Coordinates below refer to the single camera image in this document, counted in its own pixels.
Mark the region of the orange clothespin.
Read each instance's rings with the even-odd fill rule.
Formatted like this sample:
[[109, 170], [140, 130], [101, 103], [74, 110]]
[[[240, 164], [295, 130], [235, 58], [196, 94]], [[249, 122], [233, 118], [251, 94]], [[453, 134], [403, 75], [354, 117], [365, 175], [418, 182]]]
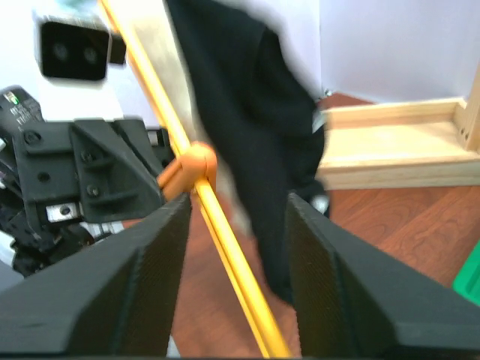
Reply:
[[188, 150], [176, 157], [157, 177], [157, 184], [167, 201], [190, 192], [200, 179], [206, 179], [216, 188], [218, 160], [214, 150], [205, 143], [194, 142]]

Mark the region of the black underwear beige waistband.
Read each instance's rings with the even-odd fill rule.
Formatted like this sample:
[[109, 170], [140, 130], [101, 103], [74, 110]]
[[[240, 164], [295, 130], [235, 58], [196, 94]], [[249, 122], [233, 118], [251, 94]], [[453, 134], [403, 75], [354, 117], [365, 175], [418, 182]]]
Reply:
[[130, 13], [191, 140], [220, 158], [218, 188], [252, 232], [266, 282], [293, 303], [284, 216], [295, 193], [320, 214], [326, 120], [287, 65], [279, 23], [248, 1], [138, 1]]

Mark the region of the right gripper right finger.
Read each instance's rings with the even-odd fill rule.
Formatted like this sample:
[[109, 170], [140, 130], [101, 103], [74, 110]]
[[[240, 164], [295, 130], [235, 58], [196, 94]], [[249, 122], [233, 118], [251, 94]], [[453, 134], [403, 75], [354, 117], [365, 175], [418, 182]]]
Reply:
[[289, 268], [303, 356], [477, 356], [479, 307], [295, 194]]

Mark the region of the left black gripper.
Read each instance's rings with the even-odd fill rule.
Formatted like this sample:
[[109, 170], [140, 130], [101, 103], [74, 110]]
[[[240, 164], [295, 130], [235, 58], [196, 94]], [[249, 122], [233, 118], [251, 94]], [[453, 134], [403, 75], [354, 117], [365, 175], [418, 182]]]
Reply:
[[28, 277], [106, 238], [104, 224], [165, 202], [173, 161], [165, 128], [140, 118], [45, 121], [15, 85], [1, 90], [1, 259]]

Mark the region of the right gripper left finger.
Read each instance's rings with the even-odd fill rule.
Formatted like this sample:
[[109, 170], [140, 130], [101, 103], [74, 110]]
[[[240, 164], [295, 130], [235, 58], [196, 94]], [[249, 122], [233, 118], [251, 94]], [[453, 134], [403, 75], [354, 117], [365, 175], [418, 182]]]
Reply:
[[165, 356], [191, 219], [182, 195], [1, 294], [3, 356]]

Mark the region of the yellow plastic hanger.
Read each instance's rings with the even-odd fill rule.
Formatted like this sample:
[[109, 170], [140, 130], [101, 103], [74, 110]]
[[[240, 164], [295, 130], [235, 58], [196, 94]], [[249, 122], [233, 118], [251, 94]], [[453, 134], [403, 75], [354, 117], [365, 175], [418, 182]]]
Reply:
[[99, 5], [109, 26], [123, 38], [129, 64], [157, 120], [169, 131], [175, 156], [184, 167], [200, 170], [194, 183], [200, 210], [262, 356], [290, 357], [290, 348], [218, 202], [217, 155], [204, 142], [191, 142], [184, 129], [197, 110], [167, 6], [163, 1], [109, 0], [100, 0]]

